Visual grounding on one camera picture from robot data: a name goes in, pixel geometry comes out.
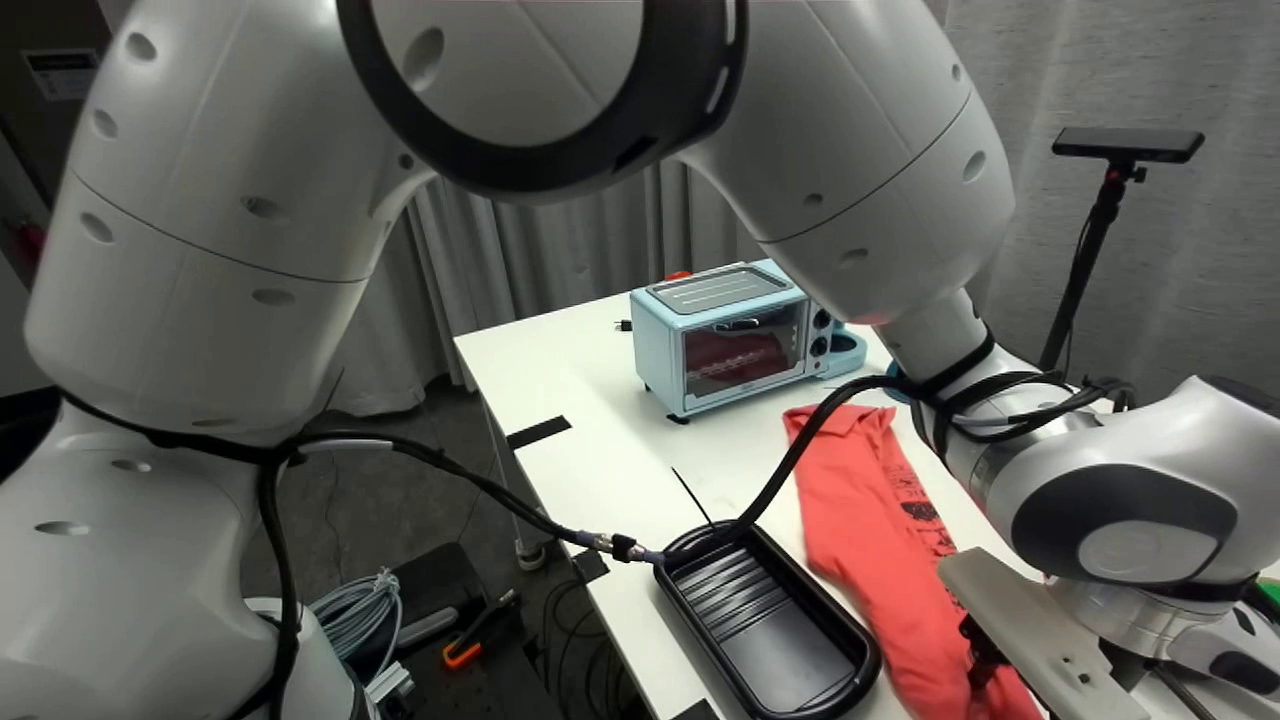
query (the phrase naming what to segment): black plastic tray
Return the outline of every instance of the black plastic tray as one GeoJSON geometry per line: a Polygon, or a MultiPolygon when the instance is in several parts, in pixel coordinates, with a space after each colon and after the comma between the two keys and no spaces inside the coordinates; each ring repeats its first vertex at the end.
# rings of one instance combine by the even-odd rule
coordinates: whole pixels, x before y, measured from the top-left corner
{"type": "Polygon", "coordinates": [[[870,626],[756,524],[683,533],[655,579],[751,714],[836,714],[875,684],[879,650],[870,626]]]}

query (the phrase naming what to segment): red cloth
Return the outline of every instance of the red cloth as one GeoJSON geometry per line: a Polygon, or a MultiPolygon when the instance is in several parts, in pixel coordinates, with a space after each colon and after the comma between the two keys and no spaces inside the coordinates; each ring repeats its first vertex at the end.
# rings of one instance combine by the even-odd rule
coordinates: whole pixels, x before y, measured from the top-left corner
{"type": "MultiPolygon", "coordinates": [[[[793,436],[804,420],[810,409],[783,416],[793,436]]],[[[798,479],[810,567],[858,599],[912,714],[1041,714],[1014,669],[998,669],[979,692],[969,686],[965,608],[938,576],[958,545],[897,449],[892,409],[841,409],[810,445],[798,479]]]]}

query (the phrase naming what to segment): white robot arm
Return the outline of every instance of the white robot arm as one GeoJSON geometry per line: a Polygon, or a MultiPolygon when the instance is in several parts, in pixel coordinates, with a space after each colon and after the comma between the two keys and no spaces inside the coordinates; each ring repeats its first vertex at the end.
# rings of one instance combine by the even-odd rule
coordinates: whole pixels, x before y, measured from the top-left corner
{"type": "MultiPolygon", "coordinates": [[[[1128,614],[1091,610],[1109,639],[1175,655],[1175,626],[1222,621],[1280,555],[1260,474],[1280,428],[1210,384],[998,445],[979,436],[1071,389],[1010,384],[950,410],[1034,368],[985,342],[965,297],[1014,181],[919,0],[142,0],[84,102],[28,312],[31,356],[79,409],[0,486],[0,565],[41,567],[0,590],[7,706],[229,714],[278,646],[235,588],[252,469],[142,428],[235,449],[306,428],[431,171],[524,198],[661,154],[933,380],[924,436],[1017,550],[1091,605],[1124,597],[1128,614]]],[[[310,626],[290,714],[348,714],[310,626]]]]}

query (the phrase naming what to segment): white table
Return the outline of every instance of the white table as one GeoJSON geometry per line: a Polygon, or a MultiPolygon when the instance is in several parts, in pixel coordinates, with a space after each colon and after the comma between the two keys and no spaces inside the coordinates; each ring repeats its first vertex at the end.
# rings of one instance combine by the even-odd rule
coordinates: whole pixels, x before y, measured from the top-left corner
{"type": "MultiPolygon", "coordinates": [[[[788,449],[779,422],[783,409],[826,401],[836,380],[798,384],[692,422],[671,422],[644,390],[632,364],[632,334],[619,332],[619,321],[627,321],[627,300],[610,297],[462,334],[456,347],[500,433],[521,433],[550,416],[565,416],[572,422],[572,433],[558,433],[515,453],[541,505],[558,519],[572,529],[627,533],[649,549],[664,549],[680,533],[704,524],[671,469],[680,469],[716,519],[735,517],[788,449]]],[[[879,342],[870,347],[870,368],[879,370],[888,356],[879,342]]],[[[945,517],[953,538],[959,549],[979,545],[993,555],[1023,567],[973,506],[965,486],[917,440],[909,410],[897,416],[897,428],[901,449],[945,517]]],[[[762,524],[804,565],[798,486],[783,486],[762,524]]],[[[702,673],[661,614],[661,588],[649,567],[612,565],[612,570],[588,585],[588,590],[655,714],[680,714],[696,701],[707,701],[721,714],[743,714],[730,692],[704,686],[702,673]]],[[[854,714],[909,711],[879,673],[874,696],[854,714]]]]}

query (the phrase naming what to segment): white wall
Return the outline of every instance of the white wall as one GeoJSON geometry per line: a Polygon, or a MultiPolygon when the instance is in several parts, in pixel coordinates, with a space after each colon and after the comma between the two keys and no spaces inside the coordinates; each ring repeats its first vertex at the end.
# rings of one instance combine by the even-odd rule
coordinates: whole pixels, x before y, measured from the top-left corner
{"type": "Polygon", "coordinates": [[[7,260],[0,256],[0,395],[49,384],[28,356],[26,312],[28,289],[11,275],[7,260]]]}

